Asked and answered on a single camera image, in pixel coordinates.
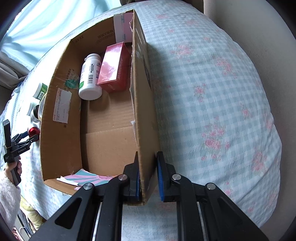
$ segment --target open cardboard box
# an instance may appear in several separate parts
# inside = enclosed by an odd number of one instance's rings
[[[75,187],[57,181],[57,177],[73,174],[81,168],[103,176],[120,175],[125,165],[133,163],[138,151],[141,203],[144,204],[157,183],[155,154],[160,144],[146,40],[136,12],[127,13],[133,16],[129,27],[132,39],[130,81],[126,91],[111,94],[103,91],[97,100],[82,101],[78,89],[66,84],[73,75],[80,75],[88,54],[103,55],[107,46],[115,44],[121,36],[125,38],[128,30],[118,30],[120,24],[118,27],[113,21],[122,19],[121,14],[73,38],[62,54],[43,108],[41,167],[46,185],[73,195]]]

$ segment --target cardboard box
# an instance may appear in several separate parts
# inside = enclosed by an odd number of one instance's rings
[[[127,28],[121,28],[122,22],[116,20],[125,17],[132,19],[130,33],[124,32]],[[83,101],[68,80],[73,83],[73,76],[80,74],[88,54],[104,54],[107,46],[120,39],[115,25],[124,32],[124,38],[132,34],[127,89],[110,94],[103,91],[99,99]],[[157,184],[155,154],[160,150],[148,63],[146,40],[134,10],[105,19],[68,43],[48,86],[43,108],[40,152],[46,185],[74,194],[74,186],[56,178],[81,168],[103,176],[119,175],[138,151],[142,204],[147,202]]]
[[[126,90],[130,53],[124,42],[108,46],[98,85],[108,93]]]

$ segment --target white plastic bottle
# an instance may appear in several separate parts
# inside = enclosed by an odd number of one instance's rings
[[[84,61],[80,76],[79,97],[84,100],[95,100],[102,95],[102,88],[96,85],[102,65],[101,57],[92,53]]]

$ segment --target hand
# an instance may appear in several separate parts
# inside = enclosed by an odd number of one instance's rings
[[[18,163],[12,162],[12,163],[6,163],[5,169],[4,169],[4,174],[7,176],[7,178],[14,184],[13,178],[12,178],[12,174],[11,174],[11,170],[13,170],[15,167],[17,166],[17,173],[19,175],[22,174],[22,163],[19,161]]]

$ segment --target light blue curtain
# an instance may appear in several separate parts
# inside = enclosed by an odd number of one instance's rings
[[[72,30],[119,6],[120,0],[32,0],[15,18],[0,50],[31,70]]]

